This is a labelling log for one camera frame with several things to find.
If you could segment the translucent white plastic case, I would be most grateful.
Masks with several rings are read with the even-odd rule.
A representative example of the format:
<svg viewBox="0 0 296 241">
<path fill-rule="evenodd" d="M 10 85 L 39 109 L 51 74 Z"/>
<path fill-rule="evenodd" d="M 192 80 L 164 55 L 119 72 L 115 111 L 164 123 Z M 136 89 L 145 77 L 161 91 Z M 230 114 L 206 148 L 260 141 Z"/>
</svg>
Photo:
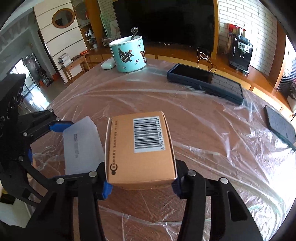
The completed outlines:
<svg viewBox="0 0 296 241">
<path fill-rule="evenodd" d="M 63 131 L 63 144 L 66 175 L 95 171 L 104 162 L 97 126 L 88 116 Z"/>
</svg>

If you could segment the brown cardboard box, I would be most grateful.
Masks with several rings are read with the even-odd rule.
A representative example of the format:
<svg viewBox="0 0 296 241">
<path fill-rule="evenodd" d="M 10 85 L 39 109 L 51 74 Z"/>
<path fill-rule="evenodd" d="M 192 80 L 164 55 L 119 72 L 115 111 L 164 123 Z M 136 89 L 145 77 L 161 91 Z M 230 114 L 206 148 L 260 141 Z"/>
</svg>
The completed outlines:
<svg viewBox="0 0 296 241">
<path fill-rule="evenodd" d="M 106 180 L 126 190 L 161 188 L 178 177 L 171 134 L 162 111 L 109 118 Z"/>
</svg>

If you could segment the small wooden side table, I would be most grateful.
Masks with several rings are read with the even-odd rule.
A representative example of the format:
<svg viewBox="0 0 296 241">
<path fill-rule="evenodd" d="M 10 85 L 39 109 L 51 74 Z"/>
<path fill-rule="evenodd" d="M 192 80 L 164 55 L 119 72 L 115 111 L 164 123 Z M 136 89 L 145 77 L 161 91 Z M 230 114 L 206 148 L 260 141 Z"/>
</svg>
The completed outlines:
<svg viewBox="0 0 296 241">
<path fill-rule="evenodd" d="M 74 77 L 71 74 L 71 70 L 73 70 L 77 66 L 80 66 L 83 73 L 86 73 L 87 71 L 90 70 L 90 66 L 86 60 L 86 57 L 80 56 L 75 61 L 73 61 L 70 65 L 62 68 L 63 74 L 65 75 L 65 78 L 63 78 L 63 79 L 66 81 L 66 83 L 71 84 L 74 82 Z"/>
</svg>

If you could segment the stack of books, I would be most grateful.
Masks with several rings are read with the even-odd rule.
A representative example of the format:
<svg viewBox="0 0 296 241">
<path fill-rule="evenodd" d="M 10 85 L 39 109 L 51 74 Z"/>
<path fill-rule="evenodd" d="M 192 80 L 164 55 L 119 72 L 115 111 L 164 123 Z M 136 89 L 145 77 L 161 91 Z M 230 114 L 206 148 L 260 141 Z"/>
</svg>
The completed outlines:
<svg viewBox="0 0 296 241">
<path fill-rule="evenodd" d="M 58 64 L 62 67 L 67 67 L 73 62 L 72 58 L 69 54 L 64 53 L 62 56 L 58 58 Z"/>
</svg>

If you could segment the white earbuds case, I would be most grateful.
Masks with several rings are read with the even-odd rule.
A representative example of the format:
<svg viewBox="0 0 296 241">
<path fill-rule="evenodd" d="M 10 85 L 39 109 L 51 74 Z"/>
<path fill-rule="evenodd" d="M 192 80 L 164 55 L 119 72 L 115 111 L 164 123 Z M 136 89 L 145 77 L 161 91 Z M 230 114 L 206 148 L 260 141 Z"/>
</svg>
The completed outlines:
<svg viewBox="0 0 296 241">
<path fill-rule="evenodd" d="M 103 70 L 109 70 L 115 67 L 115 61 L 113 58 L 109 58 L 106 61 L 104 61 L 101 65 L 101 68 Z"/>
</svg>

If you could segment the wooden shelf with bottles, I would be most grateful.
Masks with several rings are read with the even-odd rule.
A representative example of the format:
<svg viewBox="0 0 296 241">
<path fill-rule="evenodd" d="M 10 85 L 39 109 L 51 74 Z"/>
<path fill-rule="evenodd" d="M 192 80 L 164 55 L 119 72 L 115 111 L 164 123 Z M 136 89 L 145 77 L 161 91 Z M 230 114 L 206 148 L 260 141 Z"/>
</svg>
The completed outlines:
<svg viewBox="0 0 296 241">
<path fill-rule="evenodd" d="M 88 50 L 97 49 L 98 43 L 95 38 L 95 34 L 93 32 L 91 24 L 88 23 L 87 25 L 81 26 L 80 30 L 82 32 Z"/>
</svg>

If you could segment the teal patterned mug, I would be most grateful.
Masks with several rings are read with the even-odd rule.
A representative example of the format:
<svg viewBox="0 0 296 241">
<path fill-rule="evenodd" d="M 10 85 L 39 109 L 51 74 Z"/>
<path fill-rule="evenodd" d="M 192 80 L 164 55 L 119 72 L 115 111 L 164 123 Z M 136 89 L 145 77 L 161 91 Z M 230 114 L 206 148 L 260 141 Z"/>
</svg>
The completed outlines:
<svg viewBox="0 0 296 241">
<path fill-rule="evenodd" d="M 142 36 L 120 38 L 109 43 L 109 48 L 119 72 L 131 73 L 147 64 Z"/>
</svg>

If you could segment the black tablet at edge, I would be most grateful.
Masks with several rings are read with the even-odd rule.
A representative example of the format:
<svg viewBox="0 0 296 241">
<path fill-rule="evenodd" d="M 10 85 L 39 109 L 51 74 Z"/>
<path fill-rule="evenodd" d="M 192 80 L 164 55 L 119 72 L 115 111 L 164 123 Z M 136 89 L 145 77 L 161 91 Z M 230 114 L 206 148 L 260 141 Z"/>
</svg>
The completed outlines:
<svg viewBox="0 0 296 241">
<path fill-rule="evenodd" d="M 290 122 L 267 105 L 264 113 L 268 129 L 295 151 L 295 129 Z"/>
</svg>

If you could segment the metal spoon in mug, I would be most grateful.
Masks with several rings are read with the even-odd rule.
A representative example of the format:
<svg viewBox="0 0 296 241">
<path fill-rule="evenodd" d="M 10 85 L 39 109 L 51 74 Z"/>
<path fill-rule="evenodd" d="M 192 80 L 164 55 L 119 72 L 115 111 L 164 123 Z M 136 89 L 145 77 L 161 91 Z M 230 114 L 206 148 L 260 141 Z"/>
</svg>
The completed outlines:
<svg viewBox="0 0 296 241">
<path fill-rule="evenodd" d="M 138 27 L 133 27 L 131 29 L 131 32 L 132 32 L 132 36 L 131 36 L 130 40 L 132 41 L 135 38 L 135 36 L 137 35 Z"/>
</svg>

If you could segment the dark blue cased tablet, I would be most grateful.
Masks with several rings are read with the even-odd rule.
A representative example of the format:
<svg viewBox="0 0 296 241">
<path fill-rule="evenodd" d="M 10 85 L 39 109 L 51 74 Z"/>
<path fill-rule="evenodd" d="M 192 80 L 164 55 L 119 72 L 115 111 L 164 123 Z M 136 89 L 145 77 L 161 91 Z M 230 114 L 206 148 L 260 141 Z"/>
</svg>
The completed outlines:
<svg viewBox="0 0 296 241">
<path fill-rule="evenodd" d="M 237 105 L 242 105 L 244 101 L 241 84 L 203 69 L 176 64 L 167 72 L 167 79 L 169 82 L 203 90 Z"/>
</svg>

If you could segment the large black television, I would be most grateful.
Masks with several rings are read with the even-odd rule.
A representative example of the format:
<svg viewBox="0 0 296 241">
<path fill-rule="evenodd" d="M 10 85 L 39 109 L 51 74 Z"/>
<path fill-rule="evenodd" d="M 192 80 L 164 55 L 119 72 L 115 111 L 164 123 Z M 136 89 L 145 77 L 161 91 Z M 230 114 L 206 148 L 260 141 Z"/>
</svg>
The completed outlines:
<svg viewBox="0 0 296 241">
<path fill-rule="evenodd" d="M 131 29 L 137 27 L 147 43 L 213 51 L 213 1 L 115 1 L 113 8 L 122 37 L 131 36 Z"/>
</svg>

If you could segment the black coffee machine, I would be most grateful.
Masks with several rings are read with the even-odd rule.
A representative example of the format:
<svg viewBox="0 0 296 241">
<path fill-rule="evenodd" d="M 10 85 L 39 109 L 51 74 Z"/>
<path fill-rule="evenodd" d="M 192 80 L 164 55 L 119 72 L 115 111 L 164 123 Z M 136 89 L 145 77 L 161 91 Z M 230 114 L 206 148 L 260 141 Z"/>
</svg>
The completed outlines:
<svg viewBox="0 0 296 241">
<path fill-rule="evenodd" d="M 242 35 L 233 35 L 230 53 L 228 55 L 229 65 L 241 70 L 245 74 L 249 73 L 249 65 L 252 58 L 253 45 L 250 40 Z"/>
</svg>

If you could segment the round wooden wall mirror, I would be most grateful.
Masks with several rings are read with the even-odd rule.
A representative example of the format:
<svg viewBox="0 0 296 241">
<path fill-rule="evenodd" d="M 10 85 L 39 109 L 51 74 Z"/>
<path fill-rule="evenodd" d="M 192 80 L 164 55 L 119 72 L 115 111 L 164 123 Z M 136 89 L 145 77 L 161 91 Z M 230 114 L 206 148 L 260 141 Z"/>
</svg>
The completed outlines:
<svg viewBox="0 0 296 241">
<path fill-rule="evenodd" d="M 75 20 L 74 11 L 68 8 L 60 9 L 52 17 L 54 27 L 63 29 L 69 27 Z"/>
</svg>

